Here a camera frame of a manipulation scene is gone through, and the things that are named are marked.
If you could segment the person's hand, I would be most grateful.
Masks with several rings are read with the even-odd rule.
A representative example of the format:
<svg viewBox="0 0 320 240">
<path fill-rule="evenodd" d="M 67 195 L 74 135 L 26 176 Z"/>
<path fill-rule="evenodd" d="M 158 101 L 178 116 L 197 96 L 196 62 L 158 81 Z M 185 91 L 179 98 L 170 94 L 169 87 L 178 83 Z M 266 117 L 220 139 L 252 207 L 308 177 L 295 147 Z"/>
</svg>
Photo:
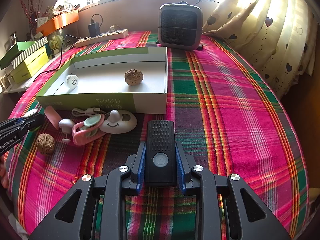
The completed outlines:
<svg viewBox="0 0 320 240">
<path fill-rule="evenodd" d="M 2 186 L 7 189 L 9 185 L 8 181 L 8 173 L 5 165 L 3 163 L 0 163 L 0 178 L 1 178 L 1 184 Z"/>
</svg>

